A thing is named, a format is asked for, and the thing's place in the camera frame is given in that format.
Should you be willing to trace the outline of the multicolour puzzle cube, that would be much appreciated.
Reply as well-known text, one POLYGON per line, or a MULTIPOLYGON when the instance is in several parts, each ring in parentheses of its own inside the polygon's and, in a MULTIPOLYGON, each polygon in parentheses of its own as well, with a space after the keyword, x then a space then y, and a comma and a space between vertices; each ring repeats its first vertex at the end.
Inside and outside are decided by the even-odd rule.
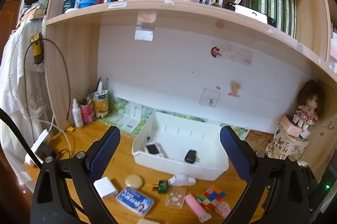
POLYGON ((197 198, 197 202, 205 210, 214 209, 226 196, 225 192, 216 185, 210 186, 203 194, 197 198))

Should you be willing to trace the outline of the blue labelled floss box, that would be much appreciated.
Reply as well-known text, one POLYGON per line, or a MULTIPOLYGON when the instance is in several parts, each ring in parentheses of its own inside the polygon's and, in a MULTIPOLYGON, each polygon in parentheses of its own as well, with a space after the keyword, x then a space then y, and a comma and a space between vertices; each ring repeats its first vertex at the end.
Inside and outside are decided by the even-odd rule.
POLYGON ((154 200, 131 187, 124 188, 116 196, 116 201, 142 217, 144 217, 154 205, 154 200))

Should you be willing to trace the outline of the round gold compact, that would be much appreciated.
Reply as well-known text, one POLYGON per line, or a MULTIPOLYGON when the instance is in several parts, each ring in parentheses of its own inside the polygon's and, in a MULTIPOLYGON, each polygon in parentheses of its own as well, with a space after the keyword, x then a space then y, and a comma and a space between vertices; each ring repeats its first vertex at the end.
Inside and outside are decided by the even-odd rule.
POLYGON ((127 187, 131 187, 133 189, 140 189, 143 185, 142 177, 136 174, 130 174, 124 180, 124 184, 127 187))

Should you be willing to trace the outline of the pink hair roller brush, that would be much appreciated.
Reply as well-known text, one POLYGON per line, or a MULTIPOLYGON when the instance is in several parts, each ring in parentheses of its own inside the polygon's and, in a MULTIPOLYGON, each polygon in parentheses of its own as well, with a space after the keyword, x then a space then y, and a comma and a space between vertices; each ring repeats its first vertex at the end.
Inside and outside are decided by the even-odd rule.
POLYGON ((198 203, 198 201, 194 198, 192 194, 188 194, 185 196, 185 202, 198 217, 200 223, 204 223, 211 219, 211 214, 203 209, 203 207, 198 203))

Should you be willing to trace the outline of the beige angular case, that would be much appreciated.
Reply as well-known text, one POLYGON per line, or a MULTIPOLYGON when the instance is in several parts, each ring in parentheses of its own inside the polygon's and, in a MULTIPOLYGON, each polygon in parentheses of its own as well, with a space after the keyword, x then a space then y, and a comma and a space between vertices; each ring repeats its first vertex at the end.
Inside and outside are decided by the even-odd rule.
POLYGON ((136 224, 160 224, 158 221, 151 219, 141 218, 136 224))

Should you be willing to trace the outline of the black plug charger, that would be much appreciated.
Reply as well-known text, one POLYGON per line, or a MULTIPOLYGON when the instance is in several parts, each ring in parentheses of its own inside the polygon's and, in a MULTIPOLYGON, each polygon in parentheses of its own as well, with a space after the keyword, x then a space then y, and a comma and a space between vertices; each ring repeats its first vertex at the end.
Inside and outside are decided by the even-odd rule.
POLYGON ((189 164, 194 164, 195 162, 198 162, 199 159, 197 157, 197 151, 190 149, 186 153, 186 155, 184 157, 184 161, 187 162, 187 163, 189 163, 189 164))

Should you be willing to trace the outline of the clear plastic box white spots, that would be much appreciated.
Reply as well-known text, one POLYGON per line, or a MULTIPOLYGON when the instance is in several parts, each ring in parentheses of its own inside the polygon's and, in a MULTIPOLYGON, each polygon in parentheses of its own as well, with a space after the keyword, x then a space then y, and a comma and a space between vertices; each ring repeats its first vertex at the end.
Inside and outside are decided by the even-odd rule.
POLYGON ((186 188, 181 186, 171 186, 169 188, 165 205, 173 209, 181 209, 183 207, 186 195, 186 188))

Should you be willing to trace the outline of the green perfume bottle gold cap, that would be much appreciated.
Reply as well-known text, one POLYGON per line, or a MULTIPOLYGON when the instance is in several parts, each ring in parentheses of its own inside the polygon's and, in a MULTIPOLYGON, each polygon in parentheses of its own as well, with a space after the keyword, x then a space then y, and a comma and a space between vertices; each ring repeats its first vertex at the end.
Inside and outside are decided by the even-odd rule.
POLYGON ((157 184, 152 186, 152 190, 160 194, 165 194, 169 190, 169 183, 168 181, 160 180, 157 184))

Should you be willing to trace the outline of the white instant camera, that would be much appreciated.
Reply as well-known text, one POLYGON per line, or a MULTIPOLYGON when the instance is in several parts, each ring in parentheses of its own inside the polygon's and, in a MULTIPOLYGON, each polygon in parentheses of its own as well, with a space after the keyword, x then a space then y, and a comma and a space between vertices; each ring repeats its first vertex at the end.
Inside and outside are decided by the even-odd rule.
POLYGON ((165 158, 165 159, 167 158, 167 155, 164 152, 162 146, 157 142, 147 143, 144 146, 144 149, 145 149, 145 152, 150 155, 158 156, 158 157, 165 158))

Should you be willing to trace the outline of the white power strip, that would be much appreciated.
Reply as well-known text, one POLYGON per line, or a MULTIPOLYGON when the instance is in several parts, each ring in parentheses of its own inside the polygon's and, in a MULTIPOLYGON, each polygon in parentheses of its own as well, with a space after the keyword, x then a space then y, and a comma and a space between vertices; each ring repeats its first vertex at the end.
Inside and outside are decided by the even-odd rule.
MULTIPOLYGON (((49 144, 50 139, 51 137, 49 135, 49 131, 47 129, 44 129, 39 135, 37 141, 31 147, 31 150, 33 151, 40 163, 42 163, 43 159, 46 158, 46 153, 43 151, 43 149, 49 144)), ((31 159, 28 153, 26 153, 25 155, 25 164, 29 166, 35 165, 34 161, 31 159)))

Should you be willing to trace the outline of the black power adapter plugged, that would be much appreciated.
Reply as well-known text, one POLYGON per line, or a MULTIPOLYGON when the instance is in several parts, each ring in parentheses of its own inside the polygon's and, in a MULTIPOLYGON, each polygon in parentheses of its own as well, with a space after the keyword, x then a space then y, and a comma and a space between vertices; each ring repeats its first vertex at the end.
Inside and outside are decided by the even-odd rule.
POLYGON ((56 152, 46 143, 41 143, 35 152, 35 155, 42 161, 44 161, 47 157, 56 158, 56 152))

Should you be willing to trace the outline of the white square charger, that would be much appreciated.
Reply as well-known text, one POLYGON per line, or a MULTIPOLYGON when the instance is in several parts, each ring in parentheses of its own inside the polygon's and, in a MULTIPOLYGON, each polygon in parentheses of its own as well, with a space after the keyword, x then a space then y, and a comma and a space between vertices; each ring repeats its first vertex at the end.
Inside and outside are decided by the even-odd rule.
POLYGON ((94 187, 102 199, 110 198, 118 194, 117 188, 108 177, 103 177, 94 182, 94 187))

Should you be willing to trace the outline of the letter print fabric bag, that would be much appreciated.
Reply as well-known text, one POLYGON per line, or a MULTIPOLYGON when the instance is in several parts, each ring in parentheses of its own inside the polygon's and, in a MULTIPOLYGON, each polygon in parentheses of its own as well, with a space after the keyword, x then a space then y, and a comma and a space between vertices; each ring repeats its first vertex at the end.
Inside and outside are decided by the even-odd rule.
POLYGON ((292 137, 288 135, 281 126, 278 126, 273 138, 265 148, 266 155, 269 158, 284 160, 288 156, 293 156, 299 160, 308 144, 307 139, 301 136, 292 137))

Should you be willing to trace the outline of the pink correction tape dispenser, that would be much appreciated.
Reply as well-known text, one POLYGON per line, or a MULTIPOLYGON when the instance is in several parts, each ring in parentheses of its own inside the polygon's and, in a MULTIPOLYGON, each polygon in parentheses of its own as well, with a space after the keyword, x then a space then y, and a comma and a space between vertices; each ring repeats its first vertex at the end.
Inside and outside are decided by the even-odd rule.
POLYGON ((220 201, 216 207, 215 207, 215 212, 217 214, 219 214, 223 219, 226 219, 230 212, 231 212, 231 209, 230 209, 230 206, 229 204, 226 202, 226 201, 220 201))

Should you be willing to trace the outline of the brown cardboard piece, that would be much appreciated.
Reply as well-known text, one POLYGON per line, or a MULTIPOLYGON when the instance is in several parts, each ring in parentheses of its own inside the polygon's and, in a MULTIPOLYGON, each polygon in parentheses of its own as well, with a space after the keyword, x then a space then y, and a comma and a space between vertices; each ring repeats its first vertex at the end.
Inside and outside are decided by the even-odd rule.
POLYGON ((254 151, 266 152, 266 147, 271 142, 273 137, 274 135, 269 133, 250 130, 245 138, 245 141, 254 151))

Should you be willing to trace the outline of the pink case on bag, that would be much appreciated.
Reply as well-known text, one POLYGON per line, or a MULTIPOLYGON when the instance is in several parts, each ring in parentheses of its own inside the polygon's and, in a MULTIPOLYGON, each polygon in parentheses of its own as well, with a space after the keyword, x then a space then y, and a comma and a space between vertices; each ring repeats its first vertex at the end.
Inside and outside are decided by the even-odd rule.
POLYGON ((280 125, 284 132, 289 136, 299 137, 302 133, 302 128, 294 124, 292 118, 289 118, 287 115, 281 119, 280 125))

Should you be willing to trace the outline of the pink tin can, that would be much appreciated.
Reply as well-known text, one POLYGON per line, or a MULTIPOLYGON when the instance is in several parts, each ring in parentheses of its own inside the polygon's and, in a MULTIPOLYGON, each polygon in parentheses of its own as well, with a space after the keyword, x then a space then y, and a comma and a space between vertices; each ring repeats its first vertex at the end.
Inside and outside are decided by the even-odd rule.
POLYGON ((80 104, 79 106, 84 124, 95 121, 95 112, 92 104, 80 104))

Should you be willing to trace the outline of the white spray bottle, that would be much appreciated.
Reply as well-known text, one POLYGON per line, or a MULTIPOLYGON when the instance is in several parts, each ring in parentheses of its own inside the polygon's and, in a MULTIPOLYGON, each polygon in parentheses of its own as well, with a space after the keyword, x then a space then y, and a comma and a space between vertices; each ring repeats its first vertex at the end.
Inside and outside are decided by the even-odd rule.
POLYGON ((81 109, 76 98, 73 98, 72 100, 72 116, 74 119, 74 124, 77 128, 80 128, 84 125, 81 109))

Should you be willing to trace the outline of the white plastic storage bin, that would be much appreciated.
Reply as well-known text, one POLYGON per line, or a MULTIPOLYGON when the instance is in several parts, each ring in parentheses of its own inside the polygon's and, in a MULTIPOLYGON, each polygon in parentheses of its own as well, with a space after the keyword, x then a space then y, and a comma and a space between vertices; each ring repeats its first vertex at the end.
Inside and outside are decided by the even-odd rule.
POLYGON ((215 181, 229 168, 229 158, 220 141, 219 125, 153 113, 135 138, 131 154, 136 164, 168 174, 185 174, 197 180, 215 181), (147 143, 159 143, 167 158, 145 152, 147 143), (197 151, 198 162, 184 161, 197 151))

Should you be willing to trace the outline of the brown haired doll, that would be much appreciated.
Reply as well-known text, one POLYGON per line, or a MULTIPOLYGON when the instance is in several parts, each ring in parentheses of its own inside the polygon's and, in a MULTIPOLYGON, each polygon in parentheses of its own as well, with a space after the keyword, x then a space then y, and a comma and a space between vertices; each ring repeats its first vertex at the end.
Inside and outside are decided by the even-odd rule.
POLYGON ((310 80, 299 91, 296 101, 297 110, 292 122, 306 131, 322 116, 326 104, 323 87, 315 80, 310 80))

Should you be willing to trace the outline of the white handheld device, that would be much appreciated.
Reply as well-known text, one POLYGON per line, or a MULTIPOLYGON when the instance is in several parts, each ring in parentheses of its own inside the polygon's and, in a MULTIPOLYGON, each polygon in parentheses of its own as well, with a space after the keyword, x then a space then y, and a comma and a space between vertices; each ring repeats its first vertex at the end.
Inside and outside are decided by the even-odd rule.
POLYGON ((193 186, 196 182, 195 178, 179 173, 174 174, 173 177, 168 180, 169 186, 193 186))

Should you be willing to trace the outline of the green grape print box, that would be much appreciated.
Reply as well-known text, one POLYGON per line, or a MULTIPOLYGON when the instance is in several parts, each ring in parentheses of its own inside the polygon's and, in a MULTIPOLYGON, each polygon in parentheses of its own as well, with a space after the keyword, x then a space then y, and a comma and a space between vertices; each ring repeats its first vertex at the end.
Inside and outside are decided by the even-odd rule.
POLYGON ((109 113, 105 117, 100 118, 99 121, 105 125, 114 125, 130 135, 137 136, 149 117, 157 112, 202 123, 215 124, 220 127, 229 125, 227 123, 221 123, 218 120, 204 119, 148 107, 119 97, 109 99, 109 113))

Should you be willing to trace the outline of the yellow toy on hook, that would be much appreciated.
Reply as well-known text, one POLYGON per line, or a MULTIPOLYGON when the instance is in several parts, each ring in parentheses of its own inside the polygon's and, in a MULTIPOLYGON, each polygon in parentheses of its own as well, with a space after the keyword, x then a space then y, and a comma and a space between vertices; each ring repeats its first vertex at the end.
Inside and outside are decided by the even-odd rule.
POLYGON ((44 51, 42 44, 42 34, 40 32, 30 37, 30 44, 32 47, 34 63, 39 65, 44 60, 44 51))

